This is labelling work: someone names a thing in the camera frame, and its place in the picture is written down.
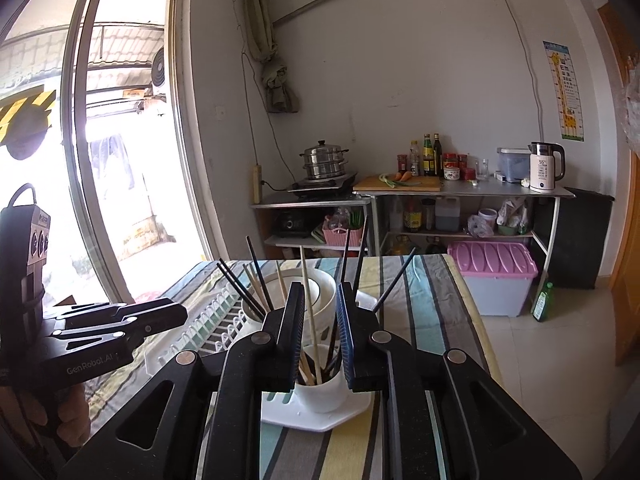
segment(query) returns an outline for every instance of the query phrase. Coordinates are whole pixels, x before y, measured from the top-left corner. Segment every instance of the giraffe poster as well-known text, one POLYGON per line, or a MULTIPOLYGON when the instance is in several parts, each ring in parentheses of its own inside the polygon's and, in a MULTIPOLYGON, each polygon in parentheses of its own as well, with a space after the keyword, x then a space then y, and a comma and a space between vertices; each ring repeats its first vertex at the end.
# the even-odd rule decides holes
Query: giraffe poster
POLYGON ((582 105, 580 104, 578 82, 575 78, 574 64, 571 61, 569 49, 555 43, 546 41, 544 43, 551 75, 556 86, 562 138, 584 142, 582 105))

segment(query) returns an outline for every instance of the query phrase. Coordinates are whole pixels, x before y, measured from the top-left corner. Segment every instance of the white dish rack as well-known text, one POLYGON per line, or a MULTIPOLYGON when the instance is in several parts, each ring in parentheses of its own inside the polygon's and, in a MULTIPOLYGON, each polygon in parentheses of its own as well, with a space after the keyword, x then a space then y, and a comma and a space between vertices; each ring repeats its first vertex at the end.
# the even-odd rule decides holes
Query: white dish rack
MULTIPOLYGON (((356 301, 371 309, 376 299, 358 291, 356 301)), ((147 373, 156 374, 182 350, 197 351, 202 357, 227 350, 235 340, 255 332, 246 323, 239 296, 227 288, 203 295, 191 311, 185 325, 170 330, 145 353, 147 373)), ((295 392, 262 394, 263 422, 305 431, 328 431, 364 412, 370 405, 371 393, 354 394, 329 413, 313 413, 302 405, 295 392)))

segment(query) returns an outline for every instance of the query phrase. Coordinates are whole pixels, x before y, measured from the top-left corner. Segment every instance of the gas stove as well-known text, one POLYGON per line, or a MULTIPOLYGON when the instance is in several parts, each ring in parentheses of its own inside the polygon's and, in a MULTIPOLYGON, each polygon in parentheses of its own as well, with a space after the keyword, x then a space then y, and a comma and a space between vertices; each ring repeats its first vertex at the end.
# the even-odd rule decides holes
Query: gas stove
POLYGON ((324 178, 321 180, 303 179, 293 184, 287 191, 302 198, 320 198, 338 196, 350 191, 357 172, 345 173, 343 176, 324 178))

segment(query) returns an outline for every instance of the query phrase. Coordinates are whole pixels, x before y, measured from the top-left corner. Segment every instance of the pink storage box lid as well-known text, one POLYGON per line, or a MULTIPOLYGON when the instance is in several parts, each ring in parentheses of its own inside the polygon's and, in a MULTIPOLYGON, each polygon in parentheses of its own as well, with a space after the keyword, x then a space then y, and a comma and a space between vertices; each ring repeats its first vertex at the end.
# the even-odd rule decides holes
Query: pink storage box lid
POLYGON ((447 252, 463 276, 533 279, 536 264, 523 244, 510 242, 455 242, 447 252))

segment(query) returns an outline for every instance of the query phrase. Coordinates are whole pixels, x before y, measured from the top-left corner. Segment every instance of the electric kettle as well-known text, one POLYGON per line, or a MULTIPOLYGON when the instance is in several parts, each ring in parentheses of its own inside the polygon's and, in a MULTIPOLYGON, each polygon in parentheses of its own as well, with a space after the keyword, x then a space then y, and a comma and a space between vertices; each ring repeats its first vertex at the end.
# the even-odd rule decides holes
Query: electric kettle
POLYGON ((539 193, 551 193, 556 188, 556 181, 564 178, 565 161, 564 148, 560 144, 549 142, 532 142, 529 145, 531 151, 530 163, 530 188, 539 193), (560 175, 556 175, 555 153, 560 154, 560 175))

